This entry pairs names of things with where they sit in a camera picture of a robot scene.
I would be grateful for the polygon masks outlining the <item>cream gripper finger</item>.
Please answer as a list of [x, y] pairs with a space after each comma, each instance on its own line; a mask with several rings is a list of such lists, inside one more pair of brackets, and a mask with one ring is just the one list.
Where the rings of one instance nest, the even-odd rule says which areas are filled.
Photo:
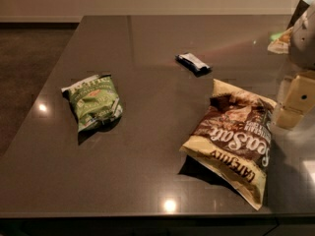
[[307, 70], [294, 77], [284, 77], [278, 93], [275, 124], [293, 129], [315, 106], [315, 71]]

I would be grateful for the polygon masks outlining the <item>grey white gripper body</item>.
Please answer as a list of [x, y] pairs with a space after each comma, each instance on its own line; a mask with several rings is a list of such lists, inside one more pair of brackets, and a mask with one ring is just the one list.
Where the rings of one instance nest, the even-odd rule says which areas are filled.
[[292, 27], [289, 54], [298, 67], [315, 69], [315, 3], [309, 3]]

